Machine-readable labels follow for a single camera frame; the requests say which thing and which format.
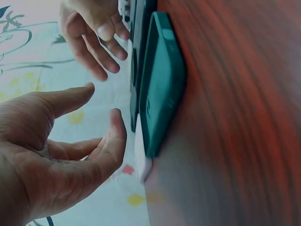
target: wrist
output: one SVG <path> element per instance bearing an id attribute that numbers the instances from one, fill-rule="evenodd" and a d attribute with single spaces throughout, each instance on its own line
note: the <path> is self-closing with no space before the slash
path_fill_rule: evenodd
<path id="1" fill-rule="evenodd" d="M 29 209 L 24 185 L 0 149 L 0 225 L 26 225 L 29 222 Z"/>

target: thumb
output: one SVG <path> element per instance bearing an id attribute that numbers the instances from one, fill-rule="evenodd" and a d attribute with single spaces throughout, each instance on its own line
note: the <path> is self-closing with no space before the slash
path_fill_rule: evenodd
<path id="1" fill-rule="evenodd" d="M 68 3 L 102 40 L 109 41 L 113 37 L 115 26 L 112 19 L 94 0 L 69 0 Z"/>

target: hand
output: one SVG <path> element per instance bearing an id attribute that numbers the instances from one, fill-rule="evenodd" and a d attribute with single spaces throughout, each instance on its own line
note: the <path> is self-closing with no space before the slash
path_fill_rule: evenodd
<path id="1" fill-rule="evenodd" d="M 80 108 L 93 93 L 90 83 L 33 92 L 0 105 L 0 222 L 6 216 L 3 212 L 12 215 L 21 208 L 23 214 L 18 215 L 26 218 L 22 223 L 62 212 L 89 196 L 121 166 L 127 132 L 118 109 L 111 111 L 103 138 L 74 144 L 48 139 L 55 118 Z M 14 204 L 16 209 L 9 210 Z"/>
<path id="2" fill-rule="evenodd" d="M 118 12 L 118 0 L 62 0 L 60 27 L 77 61 L 96 78 L 104 81 L 108 75 L 120 69 L 116 61 L 99 44 L 101 43 L 118 59 L 125 60 L 127 52 L 113 35 L 128 40 L 130 33 Z"/>

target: wooden surface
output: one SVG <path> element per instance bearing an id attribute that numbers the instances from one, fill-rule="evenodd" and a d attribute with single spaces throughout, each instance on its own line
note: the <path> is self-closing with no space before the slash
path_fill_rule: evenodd
<path id="1" fill-rule="evenodd" d="M 187 88 L 146 182 L 151 226 L 301 225 L 301 1 L 158 0 Z"/>

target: teal phone case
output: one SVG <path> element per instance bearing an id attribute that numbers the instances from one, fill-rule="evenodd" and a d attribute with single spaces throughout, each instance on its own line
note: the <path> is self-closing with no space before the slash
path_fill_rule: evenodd
<path id="1" fill-rule="evenodd" d="M 146 157 L 158 155 L 185 85 L 185 64 L 168 15 L 154 12 L 150 19 L 139 102 Z"/>

